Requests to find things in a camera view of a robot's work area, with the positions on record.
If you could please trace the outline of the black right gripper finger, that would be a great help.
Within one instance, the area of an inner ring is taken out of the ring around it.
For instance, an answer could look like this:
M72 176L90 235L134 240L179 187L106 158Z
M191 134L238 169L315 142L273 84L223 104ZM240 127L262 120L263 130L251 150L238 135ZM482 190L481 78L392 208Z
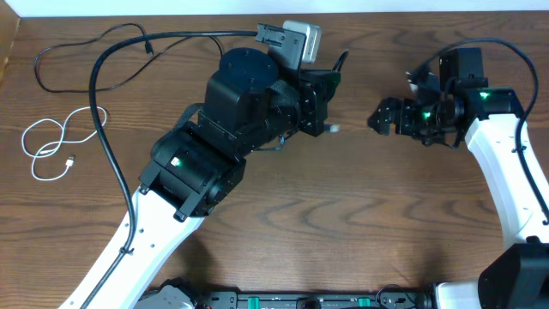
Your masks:
M376 133L388 136L390 126L394 123L395 115L393 113L373 113L367 120L368 126Z
M369 117L371 123L395 123L400 115L402 99L388 97L382 99L374 113Z

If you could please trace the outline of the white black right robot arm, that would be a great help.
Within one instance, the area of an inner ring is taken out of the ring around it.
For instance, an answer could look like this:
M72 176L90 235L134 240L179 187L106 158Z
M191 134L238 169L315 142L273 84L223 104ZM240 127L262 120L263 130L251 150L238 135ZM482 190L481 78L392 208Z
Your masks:
M548 182L530 145L525 112L510 88L491 88L483 74L432 73L410 79L413 99L388 97L367 124L443 144L449 133L480 165L504 239L504 252L469 282L435 285L436 308L548 306Z

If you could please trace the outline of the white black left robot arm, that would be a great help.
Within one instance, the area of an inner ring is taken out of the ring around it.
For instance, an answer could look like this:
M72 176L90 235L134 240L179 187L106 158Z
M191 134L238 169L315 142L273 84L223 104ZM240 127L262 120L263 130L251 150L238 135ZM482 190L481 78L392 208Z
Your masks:
M187 107L151 149L130 210L68 308L131 308L166 260L242 180L246 156L297 132L319 136L341 66L252 48L225 53L205 100Z

